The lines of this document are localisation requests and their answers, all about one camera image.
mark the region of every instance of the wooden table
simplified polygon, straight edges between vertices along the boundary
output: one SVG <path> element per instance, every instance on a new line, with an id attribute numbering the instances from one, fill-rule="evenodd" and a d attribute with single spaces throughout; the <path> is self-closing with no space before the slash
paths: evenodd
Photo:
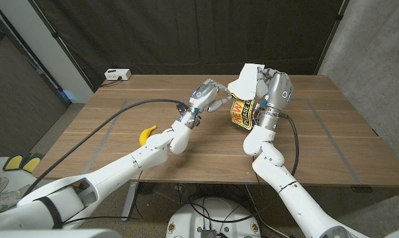
<path id="1" fill-rule="evenodd" d="M 192 91 L 208 78 L 227 85 L 237 75 L 133 75 L 129 81 L 100 88 L 46 154 L 34 176 L 120 108 L 144 99 L 187 102 Z M 300 158 L 295 177 L 302 184 L 399 186 L 399 160 L 328 77 L 290 78 L 295 86 L 293 98 L 283 112 L 298 130 Z M 231 123 L 230 107 L 226 104 L 216 112 L 202 113 L 186 151 L 169 153 L 168 161 L 145 170 L 140 180 L 257 183 L 252 158 L 242 148 L 247 131 Z M 139 148 L 143 129 L 157 125 L 153 133 L 160 133 L 178 117 L 175 104 L 137 106 L 102 128 L 47 177 L 95 171 Z M 274 144 L 291 169 L 294 138 L 287 120 L 279 120 Z"/>

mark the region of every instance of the robotic arm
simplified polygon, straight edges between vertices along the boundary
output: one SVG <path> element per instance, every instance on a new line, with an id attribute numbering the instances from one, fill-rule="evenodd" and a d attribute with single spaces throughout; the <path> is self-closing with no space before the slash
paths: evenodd
<path id="1" fill-rule="evenodd" d="M 287 105 L 293 86 L 286 73 L 258 69 L 257 96 L 263 99 L 261 114 L 244 141 L 248 155 L 258 155 L 253 170 L 279 194 L 306 237 L 366 237 L 327 215 L 283 165 L 285 158 L 272 141 L 279 112 Z"/>
<path id="2" fill-rule="evenodd" d="M 192 129 L 200 123 L 199 114 L 204 110 L 214 112 L 231 99 L 214 100 L 219 91 L 229 93 L 225 86 L 208 79 L 194 91 L 188 107 L 177 107 L 181 115 L 171 128 L 151 136 L 139 149 L 97 171 L 61 178 L 31 192 L 16 208 L 0 213 L 0 230 L 80 226 L 83 221 L 65 222 L 89 217 L 111 192 L 134 175 L 164 163 L 168 149 L 175 154 L 182 153 Z"/>

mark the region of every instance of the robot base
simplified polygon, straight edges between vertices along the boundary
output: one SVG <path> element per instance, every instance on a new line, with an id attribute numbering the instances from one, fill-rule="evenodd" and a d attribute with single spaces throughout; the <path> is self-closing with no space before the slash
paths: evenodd
<path id="1" fill-rule="evenodd" d="M 202 212 L 202 204 L 206 211 L 204 214 L 212 219 L 220 221 L 232 221 L 250 216 L 251 213 L 239 204 L 218 197 L 199 198 L 193 201 L 193 205 L 199 212 Z M 188 238 L 188 237 L 220 237 L 218 234 L 227 237 L 261 237 L 260 230 L 255 218 L 249 218 L 236 223 L 219 223 L 209 221 L 197 214 L 190 204 L 180 208 L 168 222 L 166 238 Z"/>

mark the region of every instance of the black curtain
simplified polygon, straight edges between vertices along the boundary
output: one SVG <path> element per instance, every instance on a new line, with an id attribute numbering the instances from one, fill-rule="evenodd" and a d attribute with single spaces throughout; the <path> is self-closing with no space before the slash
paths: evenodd
<path id="1" fill-rule="evenodd" d="M 245 62 L 313 74 L 342 0 L 35 0 L 97 89 L 133 74 L 238 74 Z"/>

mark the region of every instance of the white power strip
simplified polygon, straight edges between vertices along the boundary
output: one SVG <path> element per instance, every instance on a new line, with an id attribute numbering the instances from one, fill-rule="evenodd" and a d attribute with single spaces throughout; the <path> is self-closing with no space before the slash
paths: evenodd
<path id="1" fill-rule="evenodd" d="M 121 80 L 128 80 L 132 76 L 129 69 L 107 69 L 104 73 L 107 80 L 117 80 L 121 76 Z"/>

